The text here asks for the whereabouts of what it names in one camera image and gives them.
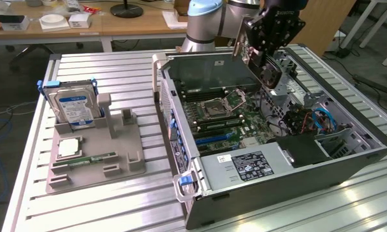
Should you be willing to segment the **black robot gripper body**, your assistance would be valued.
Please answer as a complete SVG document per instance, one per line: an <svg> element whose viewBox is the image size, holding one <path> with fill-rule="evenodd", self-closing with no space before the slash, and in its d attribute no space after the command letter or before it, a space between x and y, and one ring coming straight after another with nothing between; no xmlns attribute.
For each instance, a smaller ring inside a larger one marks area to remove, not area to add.
<svg viewBox="0 0 387 232"><path fill-rule="evenodd" d="M266 0L260 13L260 20L264 23L274 23L278 17L285 17L288 20L302 22L300 14L306 6L306 0Z"/></svg>

